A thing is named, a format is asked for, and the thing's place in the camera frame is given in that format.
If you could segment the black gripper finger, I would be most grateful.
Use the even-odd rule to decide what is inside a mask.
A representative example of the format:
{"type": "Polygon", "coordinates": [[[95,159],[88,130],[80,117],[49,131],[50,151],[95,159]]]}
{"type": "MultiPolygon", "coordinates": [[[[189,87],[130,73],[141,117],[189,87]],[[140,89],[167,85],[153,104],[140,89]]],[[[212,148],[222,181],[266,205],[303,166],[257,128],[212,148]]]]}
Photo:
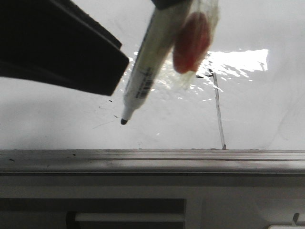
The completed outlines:
{"type": "Polygon", "coordinates": [[[0,74],[112,95],[128,57],[121,42],[70,0],[0,3],[0,74]]]}

